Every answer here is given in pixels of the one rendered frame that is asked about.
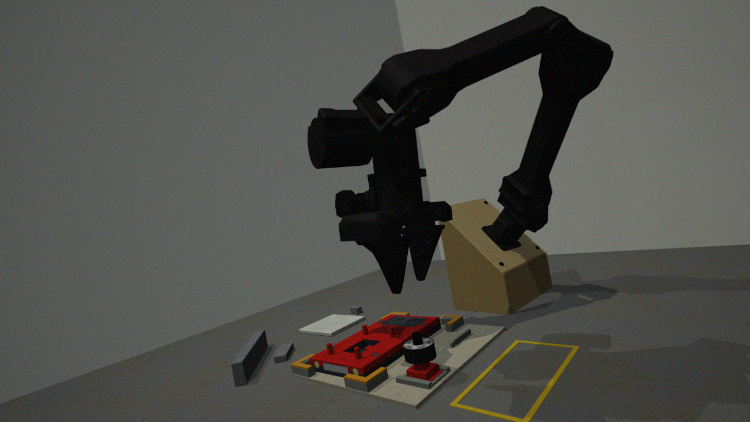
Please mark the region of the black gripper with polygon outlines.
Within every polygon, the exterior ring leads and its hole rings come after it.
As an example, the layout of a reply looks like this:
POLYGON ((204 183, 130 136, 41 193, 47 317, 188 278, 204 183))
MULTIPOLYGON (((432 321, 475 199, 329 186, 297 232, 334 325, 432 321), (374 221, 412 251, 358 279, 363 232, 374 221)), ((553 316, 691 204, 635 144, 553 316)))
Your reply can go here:
POLYGON ((423 202, 425 176, 418 160, 373 165, 367 178, 376 184, 377 212, 347 215, 339 223, 340 241, 354 241, 373 253, 392 294, 401 294, 409 247, 416 280, 424 281, 445 228, 435 221, 453 220, 445 201, 423 202))

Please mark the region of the white flat rectangular plate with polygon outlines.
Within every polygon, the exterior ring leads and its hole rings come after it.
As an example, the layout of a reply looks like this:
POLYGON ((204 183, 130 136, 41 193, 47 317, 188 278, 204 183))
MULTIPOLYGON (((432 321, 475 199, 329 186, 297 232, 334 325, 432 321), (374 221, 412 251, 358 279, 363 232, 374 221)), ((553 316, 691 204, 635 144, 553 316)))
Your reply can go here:
POLYGON ((333 314, 329 317, 309 324, 305 328, 299 329, 298 333, 333 337, 334 335, 341 333, 345 329, 351 328, 355 324, 358 324, 365 319, 366 318, 363 316, 333 314))

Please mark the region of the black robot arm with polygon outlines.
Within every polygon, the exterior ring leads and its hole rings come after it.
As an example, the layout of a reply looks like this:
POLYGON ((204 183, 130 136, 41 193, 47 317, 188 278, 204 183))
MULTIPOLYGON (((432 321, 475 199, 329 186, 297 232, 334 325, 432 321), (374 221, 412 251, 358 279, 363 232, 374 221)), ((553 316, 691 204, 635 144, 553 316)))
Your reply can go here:
POLYGON ((456 94, 541 53, 542 98, 520 168, 503 178, 503 211, 482 227, 503 251, 521 247, 526 230, 548 222, 549 174, 579 100, 597 89, 610 69, 610 45, 579 31, 546 7, 439 50, 393 55, 353 99, 358 110, 319 108, 308 127, 316 169, 418 160, 417 127, 446 108, 456 94), (395 113, 377 103, 383 99, 395 113))

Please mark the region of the black wheel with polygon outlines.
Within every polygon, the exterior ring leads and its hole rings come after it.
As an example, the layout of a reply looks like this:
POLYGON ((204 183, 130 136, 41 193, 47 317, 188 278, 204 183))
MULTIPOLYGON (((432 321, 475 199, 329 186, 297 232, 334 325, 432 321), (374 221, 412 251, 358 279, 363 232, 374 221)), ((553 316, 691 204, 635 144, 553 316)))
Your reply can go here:
POLYGON ((422 340, 422 345, 414 345, 412 339, 403 344, 405 362, 412 365, 421 365, 436 358, 434 340, 431 338, 423 338, 422 340))

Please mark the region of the yellow rectangular outline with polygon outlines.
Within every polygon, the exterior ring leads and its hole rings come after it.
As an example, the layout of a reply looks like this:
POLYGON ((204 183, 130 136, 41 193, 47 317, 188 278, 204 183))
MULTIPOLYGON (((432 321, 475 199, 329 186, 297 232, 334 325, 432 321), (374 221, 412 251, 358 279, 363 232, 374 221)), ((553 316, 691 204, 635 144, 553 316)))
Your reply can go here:
POLYGON ((544 342, 533 342, 533 341, 530 341, 530 342, 527 342, 527 341, 516 341, 500 357, 498 357, 495 360, 495 362, 491 363, 491 365, 489 367, 487 367, 487 369, 484 372, 482 372, 482 374, 480 374, 480 376, 477 377, 477 379, 475 381, 473 381, 471 383, 471 385, 469 385, 460 394, 460 396, 457 396, 457 398, 452 401, 452 403, 450 404, 450 406, 458 407, 460 409, 465 409, 465 410, 469 410, 469 411, 474 411, 474 412, 480 413, 480 414, 490 415, 492 417, 497 417, 497 418, 501 418, 501 419, 504 419, 504 420, 511 420, 513 422, 530 422, 530 420, 532 420, 533 416, 536 414, 537 410, 541 406, 542 401, 544 401, 546 399, 546 396, 549 394, 549 392, 551 391, 551 389, 554 387, 555 383, 559 380, 559 377, 561 376, 561 374, 565 371, 566 366, 568 366, 568 364, 570 364, 570 361, 574 357, 574 354, 578 351, 578 348, 579 348, 579 346, 573 346, 573 345, 561 345, 561 344, 555 344, 555 343, 544 343, 544 342), (539 345, 549 345, 549 346, 560 346, 560 347, 572 348, 572 351, 570 352, 570 354, 568 355, 568 357, 566 357, 565 361, 562 363, 562 365, 560 366, 559 370, 555 373, 554 377, 552 377, 551 381, 547 384, 546 389, 544 389, 544 391, 542 391, 542 394, 539 396, 538 400, 532 406, 532 409, 530 409, 529 413, 527 413, 527 415, 525 416, 525 418, 524 419, 520 419, 520 418, 516 418, 516 417, 510 417, 508 415, 503 415, 503 414, 499 414, 499 413, 493 413, 491 411, 486 411, 486 410, 478 409, 478 408, 475 408, 475 407, 458 404, 459 401, 461 401, 462 398, 464 398, 464 396, 466 396, 467 393, 469 393, 469 391, 471 391, 472 388, 474 388, 477 385, 477 383, 479 383, 480 380, 482 380, 483 377, 485 377, 486 374, 488 374, 488 372, 490 372, 491 369, 493 369, 493 367, 495 367, 499 363, 499 361, 501 361, 501 359, 503 359, 504 356, 507 355, 507 353, 511 352, 511 350, 517 345, 517 343, 533 343, 533 344, 539 344, 539 345))

